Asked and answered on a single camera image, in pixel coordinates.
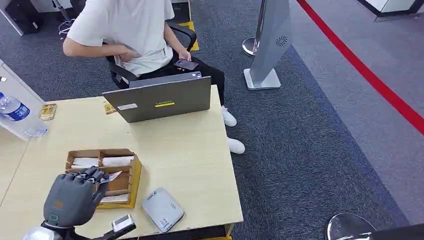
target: chrome stanchion base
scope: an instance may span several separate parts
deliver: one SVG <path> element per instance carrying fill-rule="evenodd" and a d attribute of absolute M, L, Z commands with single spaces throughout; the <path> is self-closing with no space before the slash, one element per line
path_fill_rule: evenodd
<path fill-rule="evenodd" d="M 251 71 L 250 68 L 247 68 L 243 71 L 244 78 L 246 79 L 247 89 L 249 89 L 250 91 L 281 88 L 280 80 L 274 68 L 269 72 L 268 76 L 260 85 L 255 85 L 253 83 L 250 71 Z"/>
<path fill-rule="evenodd" d="M 64 37 L 63 35 L 67 35 L 69 33 L 69 30 L 71 29 L 74 21 L 75 21 L 75 19 L 71 19 L 70 21 L 62 22 L 59 25 L 59 27 L 57 29 L 59 30 L 59 36 L 61 37 L 61 39 Z"/>
<path fill-rule="evenodd" d="M 253 52 L 253 48 L 255 46 L 255 38 L 251 37 L 243 41 L 243 51 L 249 57 L 254 57 L 256 52 Z"/>
<path fill-rule="evenodd" d="M 339 213 L 328 223 L 327 240 L 365 240 L 376 229 L 367 220 L 353 213 Z"/>

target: blue bottle label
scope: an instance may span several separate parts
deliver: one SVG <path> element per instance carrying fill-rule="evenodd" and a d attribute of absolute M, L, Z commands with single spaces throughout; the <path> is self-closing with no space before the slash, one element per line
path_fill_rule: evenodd
<path fill-rule="evenodd" d="M 5 116 L 13 122 L 21 121 L 22 119 L 26 118 L 30 114 L 30 109 L 25 106 L 23 103 L 20 104 L 20 106 L 11 113 L 6 113 Z"/>

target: red floor stripe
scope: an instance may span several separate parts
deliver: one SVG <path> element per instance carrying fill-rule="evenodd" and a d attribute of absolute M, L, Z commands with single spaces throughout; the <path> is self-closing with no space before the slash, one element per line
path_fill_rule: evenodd
<path fill-rule="evenodd" d="M 327 36 L 340 53 L 358 70 L 358 72 L 385 98 L 408 122 L 410 122 L 422 135 L 424 135 L 424 118 L 410 107 L 402 98 L 392 91 L 380 80 L 331 30 L 331 28 L 320 18 L 306 0 L 297 0 L 309 17 Z"/>

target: water bottle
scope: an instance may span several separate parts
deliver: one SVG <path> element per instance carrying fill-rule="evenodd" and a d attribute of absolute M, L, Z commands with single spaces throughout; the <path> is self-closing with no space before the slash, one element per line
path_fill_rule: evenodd
<path fill-rule="evenodd" d="M 0 114 L 15 122 L 26 135 L 39 138 L 47 133 L 47 125 L 18 99 L 0 92 Z"/>

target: cardboard box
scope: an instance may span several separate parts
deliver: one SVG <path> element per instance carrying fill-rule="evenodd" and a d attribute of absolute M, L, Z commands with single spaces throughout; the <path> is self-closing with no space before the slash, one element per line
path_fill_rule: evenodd
<path fill-rule="evenodd" d="M 103 158 L 107 157 L 127 157 L 134 156 L 129 166 L 103 166 Z M 81 169 L 71 166 L 75 158 L 98 158 L 98 167 L 106 173 L 113 174 L 122 171 L 121 174 L 107 186 L 106 196 L 114 194 L 128 193 L 128 200 L 121 202 L 101 202 L 98 209 L 119 209 L 134 208 L 137 200 L 137 191 L 139 189 L 140 173 L 142 164 L 139 157 L 129 149 L 86 149 L 69 151 L 65 164 L 66 173 L 80 172 Z"/>

